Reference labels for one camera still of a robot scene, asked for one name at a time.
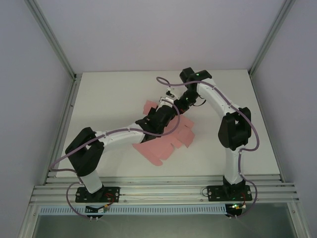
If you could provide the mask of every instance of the glass panel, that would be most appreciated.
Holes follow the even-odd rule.
[[[33,238],[295,238],[286,204],[257,204],[247,216],[39,216]]]

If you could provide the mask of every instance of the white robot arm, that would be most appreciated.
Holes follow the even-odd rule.
[[[157,108],[152,108],[143,119],[137,120],[128,127],[111,132],[94,132],[90,127],[87,127],[68,146],[65,152],[71,154],[68,158],[77,175],[83,181],[87,192],[91,195],[91,202],[98,202],[98,198],[104,193],[103,185],[96,172],[102,153],[123,144],[143,143],[161,136],[164,127],[168,125],[170,120],[177,114],[185,113],[199,96],[205,98],[222,118],[218,137],[226,150],[226,168],[223,178],[224,194],[226,194],[228,200],[231,200],[237,193],[245,191],[245,181],[238,172],[238,156],[239,150],[245,147],[248,138],[251,136],[250,125],[231,108],[231,106],[239,108],[237,105],[231,103],[231,101],[231,104],[228,105],[221,97],[221,91],[214,90],[213,87],[203,83],[194,83],[205,82],[215,86],[214,80],[207,71],[203,70],[195,73],[191,68],[187,68],[181,72],[180,78],[184,84],[191,82],[186,85],[187,91],[181,97],[178,97],[173,93],[173,90],[169,89],[166,96],[161,98],[160,105]],[[239,110],[251,120],[251,113],[248,108],[239,108]],[[94,142],[89,144],[89,148],[84,147],[75,153],[71,153],[91,140],[94,140]]]

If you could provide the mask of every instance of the purple cable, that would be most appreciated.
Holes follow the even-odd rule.
[[[178,108],[173,104],[171,103],[170,101],[167,101],[165,99],[162,99],[163,102],[167,102],[167,103],[170,103],[176,110],[177,112],[177,123],[176,123],[176,126],[170,130],[169,132],[167,133],[163,133],[163,134],[155,134],[155,133],[151,133],[151,132],[148,132],[148,131],[145,131],[145,130],[141,130],[141,129],[137,129],[137,128],[121,128],[121,129],[116,129],[116,130],[112,130],[112,131],[109,131],[107,132],[106,134],[102,134],[100,136],[97,136],[96,138],[93,138],[89,141],[87,141],[86,143],[82,144],[81,146],[77,147],[76,149],[72,150],[71,152],[69,152],[68,154],[60,157],[58,160],[56,160],[54,163],[52,163],[50,166],[49,166],[49,170],[51,171],[55,171],[55,172],[60,172],[60,171],[71,171],[71,172],[75,172],[74,170],[72,169],[53,169],[53,167],[59,163],[60,161],[66,159],[67,157],[71,156],[72,154],[76,153],[77,151],[81,150],[82,148],[86,147],[87,145],[89,145],[90,143],[96,141],[96,140],[99,140],[107,135],[111,135],[111,134],[114,134],[114,133],[117,133],[117,132],[122,132],[122,131],[138,131],[138,132],[142,132],[144,134],[148,134],[148,135],[154,135],[154,136],[165,136],[165,135],[169,135],[171,133],[173,133],[177,127],[179,126],[179,123],[180,123],[180,112],[178,110]]]
[[[68,206],[70,207],[70,209],[71,209],[74,213],[76,213],[78,216],[83,217],[83,218],[86,218],[86,219],[90,219],[89,217],[87,217],[87,216],[85,216],[85,215],[80,214],[79,212],[77,212],[76,209],[70,204],[70,201],[69,201],[69,198],[68,198],[68,193],[69,193],[70,188],[71,188],[73,185],[75,185],[75,184],[80,184],[80,183],[79,183],[79,182],[73,182],[73,183],[67,188],[67,190],[66,190],[66,202],[67,202]]]
[[[69,152],[68,154],[62,156],[61,158],[59,158],[58,160],[56,160],[54,163],[52,163],[52,164],[50,165],[50,167],[49,167],[50,170],[51,170],[51,171],[56,171],[56,172],[71,171],[71,172],[75,172],[75,173],[76,173],[76,171],[75,171],[75,170],[72,170],[72,169],[53,169],[53,167],[54,167],[57,163],[59,163],[60,161],[66,159],[68,156],[70,156],[70,155],[76,153],[77,151],[79,151],[80,149],[84,148],[84,147],[87,146],[88,144],[90,144],[90,143],[92,143],[92,142],[94,142],[94,141],[96,141],[96,140],[99,140],[99,139],[105,137],[106,135],[111,135],[111,134],[114,134],[114,133],[117,133],[117,132],[129,131],[129,130],[130,130],[130,131],[139,131],[139,132],[142,132],[142,133],[144,133],[144,134],[154,135],[154,136],[165,136],[165,135],[169,135],[169,134],[173,133],[173,132],[177,129],[177,127],[179,126],[179,123],[180,123],[180,112],[179,112],[178,108],[177,108],[173,103],[171,103],[170,101],[167,101],[167,100],[165,100],[165,99],[162,99],[162,101],[172,104],[172,106],[175,108],[175,110],[176,110],[176,112],[177,112],[177,115],[178,115],[176,126],[175,126],[172,130],[170,130],[169,132],[163,133],[163,134],[155,134],[155,133],[151,133],[151,132],[144,131],[144,130],[137,129],[137,128],[130,128],[130,129],[128,129],[128,128],[121,128],[121,129],[117,129],[117,130],[112,130],[112,131],[107,132],[105,135],[103,134],[103,135],[97,136],[96,138],[93,138],[93,139],[89,140],[88,142],[82,144],[81,146],[79,146],[78,148],[76,148],[76,149],[74,149],[73,151]],[[82,182],[82,180],[80,179],[80,177],[79,177],[79,176],[77,176],[77,177],[78,177],[78,179],[80,180],[80,183],[83,184],[83,182]],[[85,215],[80,214],[79,212],[77,212],[76,209],[70,204],[70,201],[69,201],[69,199],[68,199],[68,193],[69,193],[70,188],[71,188],[73,185],[75,185],[75,184],[80,184],[80,183],[79,183],[79,182],[73,182],[73,183],[67,188],[67,190],[66,190],[66,201],[67,201],[68,206],[70,207],[70,209],[71,209],[74,213],[76,213],[78,216],[81,216],[81,217],[83,217],[83,218],[88,218],[88,219],[90,219],[89,217],[87,217],[87,216],[85,216]]]
[[[207,85],[209,87],[211,87],[213,90],[215,90],[219,95],[220,97],[223,98],[223,100],[228,104],[228,106],[230,106],[233,110],[235,110],[239,115],[241,115],[246,121],[247,123],[250,125],[250,127],[252,128],[253,132],[254,132],[254,135],[256,136],[256,140],[257,140],[257,145],[255,146],[255,148],[253,149],[247,149],[247,148],[242,148],[239,150],[239,157],[238,157],[238,172],[239,172],[239,175],[241,176],[242,179],[244,179],[246,182],[249,182],[250,184],[252,184],[252,186],[254,187],[255,189],[255,197],[254,197],[254,200],[253,200],[253,203],[251,205],[251,207],[243,214],[241,214],[239,217],[242,217],[242,216],[245,216],[255,205],[256,201],[257,201],[257,198],[258,198],[258,189],[256,187],[256,185],[251,181],[251,180],[248,180],[244,177],[244,175],[241,173],[241,153],[242,151],[256,151],[259,146],[260,146],[260,138],[259,138],[259,134],[256,130],[256,128],[254,127],[254,125],[251,123],[251,121],[247,118],[246,115],[244,115],[239,109],[235,108],[235,106],[233,106],[231,104],[231,102],[223,95],[223,93],[217,89],[215,86],[213,86],[212,84],[210,83],[207,83],[207,82],[203,82],[203,81],[191,81],[191,82],[186,82],[186,83],[177,83],[177,84],[171,84],[167,79],[165,78],[162,78],[162,77],[157,77],[157,81],[160,83],[160,84],[163,84],[165,86],[173,86],[173,87],[178,87],[178,86],[185,86],[185,85],[188,85],[188,84],[193,84],[193,83],[201,83],[201,84],[204,84],[204,85]]]

